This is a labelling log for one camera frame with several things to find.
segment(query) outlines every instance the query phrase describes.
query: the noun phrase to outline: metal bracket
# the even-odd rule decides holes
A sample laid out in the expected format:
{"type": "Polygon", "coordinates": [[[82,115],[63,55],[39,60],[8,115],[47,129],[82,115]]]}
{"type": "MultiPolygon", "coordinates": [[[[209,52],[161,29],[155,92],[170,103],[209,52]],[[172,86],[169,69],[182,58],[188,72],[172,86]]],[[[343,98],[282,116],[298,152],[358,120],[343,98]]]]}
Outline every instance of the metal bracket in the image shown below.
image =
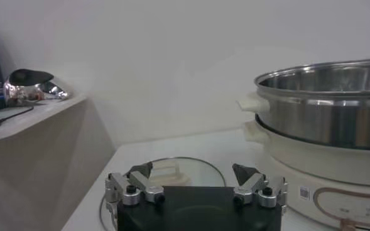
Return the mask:
{"type": "Polygon", "coordinates": [[[129,174],[129,181],[141,191],[144,192],[146,201],[156,205],[165,201],[164,188],[160,185],[150,183],[139,171],[133,171],[129,174]]]}
{"type": "Polygon", "coordinates": [[[287,194],[288,183],[284,177],[274,177],[269,180],[266,188],[258,191],[259,204],[262,207],[274,208],[278,203],[285,212],[287,194]]]}
{"type": "Polygon", "coordinates": [[[237,206],[252,203],[253,194],[265,186],[264,175],[253,174],[243,185],[234,188],[234,203],[237,206]]]}
{"type": "Polygon", "coordinates": [[[120,173],[111,173],[105,180],[105,199],[107,202],[122,200],[123,205],[133,206],[140,202],[140,190],[129,184],[120,173]]]}

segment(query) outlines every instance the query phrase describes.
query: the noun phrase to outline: pot handle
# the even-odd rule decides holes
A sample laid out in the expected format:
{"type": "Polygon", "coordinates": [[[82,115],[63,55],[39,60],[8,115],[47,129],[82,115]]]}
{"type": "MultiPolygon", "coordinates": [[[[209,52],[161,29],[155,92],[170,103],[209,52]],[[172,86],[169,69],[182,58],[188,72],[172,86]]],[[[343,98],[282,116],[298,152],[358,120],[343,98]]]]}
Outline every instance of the pot handle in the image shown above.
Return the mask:
{"type": "Polygon", "coordinates": [[[256,121],[249,121],[244,123],[243,132],[246,141],[266,144],[270,140],[267,132],[263,131],[256,121]]]}
{"type": "Polygon", "coordinates": [[[256,92],[250,93],[246,99],[236,101],[241,110],[247,112],[267,112],[270,110],[268,100],[260,97],[256,92]]]}

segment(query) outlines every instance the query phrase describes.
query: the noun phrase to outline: screw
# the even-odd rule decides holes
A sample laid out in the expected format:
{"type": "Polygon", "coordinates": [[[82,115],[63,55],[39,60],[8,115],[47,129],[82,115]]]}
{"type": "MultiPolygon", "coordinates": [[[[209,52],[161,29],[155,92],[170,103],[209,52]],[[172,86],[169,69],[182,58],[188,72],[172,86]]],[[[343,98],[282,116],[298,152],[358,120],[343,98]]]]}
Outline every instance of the screw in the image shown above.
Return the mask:
{"type": "Polygon", "coordinates": [[[157,194],[154,196],[154,201],[156,205],[161,205],[165,202],[165,195],[164,194],[157,194]]]}
{"type": "Polygon", "coordinates": [[[134,185],[128,185],[126,187],[126,193],[127,194],[133,194],[136,192],[136,187],[134,185]]]}
{"type": "Polygon", "coordinates": [[[241,196],[235,196],[234,197],[234,205],[237,208],[240,208],[243,206],[244,199],[241,196]]]}
{"type": "Polygon", "coordinates": [[[273,194],[273,190],[270,187],[266,187],[263,189],[264,196],[271,196],[271,194],[273,194]]]}

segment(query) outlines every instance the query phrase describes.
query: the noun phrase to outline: shiny metallic object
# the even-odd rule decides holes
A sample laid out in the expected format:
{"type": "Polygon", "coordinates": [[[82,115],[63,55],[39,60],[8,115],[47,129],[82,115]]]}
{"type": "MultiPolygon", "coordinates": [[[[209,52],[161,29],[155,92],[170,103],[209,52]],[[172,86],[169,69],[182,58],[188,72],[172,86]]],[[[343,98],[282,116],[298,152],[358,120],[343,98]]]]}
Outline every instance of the shiny metallic object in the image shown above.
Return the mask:
{"type": "Polygon", "coordinates": [[[270,179],[266,188],[258,191],[259,204],[265,208],[274,208],[277,203],[281,205],[283,213],[286,210],[286,196],[288,183],[283,177],[270,179]]]}
{"type": "MultiPolygon", "coordinates": [[[[121,200],[123,205],[137,205],[140,202],[140,190],[136,189],[133,193],[130,193],[127,191],[129,185],[130,183],[120,173],[111,173],[109,179],[106,179],[106,193],[117,193],[117,200],[121,200]]],[[[105,198],[107,202],[116,202],[108,201],[109,198],[115,198],[114,196],[106,195],[105,198]]]]}
{"type": "Polygon", "coordinates": [[[111,220],[114,227],[117,229],[117,191],[109,178],[105,179],[105,207],[111,214],[111,220]]]}
{"type": "Polygon", "coordinates": [[[370,149],[370,60],[319,63],[266,73],[240,102],[280,135],[340,148],[370,149]]]}
{"type": "Polygon", "coordinates": [[[67,91],[66,86],[62,88],[62,85],[49,73],[21,69],[9,76],[4,83],[3,90],[6,104],[9,107],[27,106],[41,100],[68,99],[71,93],[67,91]]]}
{"type": "Polygon", "coordinates": [[[264,188],[266,184],[264,175],[255,173],[243,185],[234,188],[234,198],[244,205],[252,203],[254,192],[264,188]]]}
{"type": "Polygon", "coordinates": [[[139,171],[129,174],[129,181],[144,192],[146,201],[159,204],[165,201],[164,188],[160,185],[151,184],[139,171]]]}

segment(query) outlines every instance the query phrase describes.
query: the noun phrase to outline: white countertop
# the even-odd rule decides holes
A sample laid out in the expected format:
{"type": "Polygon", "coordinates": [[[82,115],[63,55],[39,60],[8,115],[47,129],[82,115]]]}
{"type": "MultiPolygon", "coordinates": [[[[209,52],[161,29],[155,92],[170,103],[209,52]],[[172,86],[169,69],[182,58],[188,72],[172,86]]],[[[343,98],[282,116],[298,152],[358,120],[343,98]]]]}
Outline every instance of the white countertop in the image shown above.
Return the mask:
{"type": "MultiPolygon", "coordinates": [[[[210,162],[222,172],[229,186],[236,186],[232,164],[253,167],[262,153],[263,147],[253,142],[246,142],[240,129],[123,145],[108,162],[62,230],[104,231],[99,220],[99,204],[104,195],[104,180],[108,173],[125,173],[133,165],[154,159],[189,156],[210,162]]],[[[334,229],[288,209],[283,217],[283,230],[334,229]]]]}

